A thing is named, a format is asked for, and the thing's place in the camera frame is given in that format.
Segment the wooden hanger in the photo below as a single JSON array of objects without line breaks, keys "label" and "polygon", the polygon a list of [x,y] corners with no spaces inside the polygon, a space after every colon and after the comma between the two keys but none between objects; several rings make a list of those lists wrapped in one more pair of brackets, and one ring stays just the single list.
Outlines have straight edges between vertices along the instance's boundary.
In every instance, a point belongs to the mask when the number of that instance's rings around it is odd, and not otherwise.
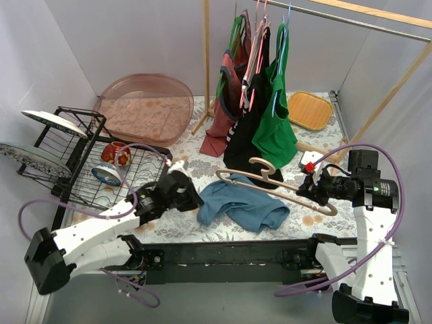
[{"label": "wooden hanger", "polygon": [[245,182],[241,182],[240,180],[232,180],[232,179],[229,179],[228,177],[224,176],[225,173],[229,173],[229,174],[237,175],[237,176],[244,176],[246,178],[252,178],[252,179],[255,179],[258,181],[262,181],[266,184],[272,184],[272,185],[275,185],[275,186],[278,186],[281,188],[285,188],[289,191],[293,191],[293,192],[297,191],[298,188],[295,186],[289,185],[285,182],[278,182],[278,181],[270,178],[270,175],[273,175],[276,171],[275,167],[270,162],[268,162],[262,158],[258,158],[258,157],[251,157],[248,162],[251,164],[257,164],[258,163],[258,164],[262,165],[263,168],[261,169],[261,174],[257,175],[254,173],[240,171],[237,169],[217,169],[215,174],[219,178],[219,180],[221,180],[223,182],[237,185],[237,186],[243,186],[243,187],[250,188],[253,190],[258,190],[261,192],[265,192],[266,194],[270,194],[270,195],[276,196],[278,198],[288,200],[291,203],[300,205],[302,207],[305,207],[307,209],[310,209],[314,212],[317,212],[317,213],[320,213],[320,214],[323,214],[326,216],[333,217],[333,216],[336,216],[338,214],[338,210],[336,209],[336,207],[330,203],[327,203],[324,207],[317,207],[317,206],[312,205],[309,202],[304,202],[300,199],[288,196],[286,194],[282,194],[280,192],[272,191],[272,190],[266,189],[266,188],[261,188],[259,186],[255,186],[254,184],[247,184]]}]

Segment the blue tank top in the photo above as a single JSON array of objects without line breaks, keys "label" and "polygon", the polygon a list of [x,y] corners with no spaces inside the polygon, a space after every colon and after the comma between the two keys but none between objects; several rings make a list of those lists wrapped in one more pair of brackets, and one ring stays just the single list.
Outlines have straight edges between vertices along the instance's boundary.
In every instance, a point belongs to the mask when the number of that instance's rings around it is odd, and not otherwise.
[{"label": "blue tank top", "polygon": [[197,221],[206,226],[226,214],[244,230],[259,234],[267,228],[279,229],[290,215],[290,209],[280,200],[221,180],[206,186],[200,197],[204,205],[197,213]]}]

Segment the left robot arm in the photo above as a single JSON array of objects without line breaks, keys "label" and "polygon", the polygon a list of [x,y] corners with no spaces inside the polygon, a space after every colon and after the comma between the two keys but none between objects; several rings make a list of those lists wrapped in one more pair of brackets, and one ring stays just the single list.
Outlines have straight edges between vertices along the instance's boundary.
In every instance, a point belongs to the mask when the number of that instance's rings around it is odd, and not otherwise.
[{"label": "left robot arm", "polygon": [[135,270],[143,264],[144,248],[127,231],[171,209],[191,211],[203,204],[191,178],[175,170],[90,219],[53,232],[38,230],[24,262],[41,295],[60,290],[88,271],[118,265]]}]

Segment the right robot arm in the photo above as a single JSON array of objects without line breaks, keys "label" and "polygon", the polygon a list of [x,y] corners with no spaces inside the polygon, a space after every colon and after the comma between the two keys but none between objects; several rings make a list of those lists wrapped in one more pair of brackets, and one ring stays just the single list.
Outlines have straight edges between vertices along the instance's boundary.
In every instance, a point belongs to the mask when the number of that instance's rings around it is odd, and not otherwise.
[{"label": "right robot arm", "polygon": [[313,268],[322,267],[327,279],[311,288],[332,289],[331,311],[338,323],[408,323],[409,312],[398,304],[393,281],[392,236],[402,212],[401,185],[381,178],[377,151],[350,151],[343,176],[332,176],[321,157],[303,154],[299,167],[306,177],[296,193],[321,206],[331,198],[351,203],[357,257],[350,265],[338,238],[314,234],[305,259]]}]

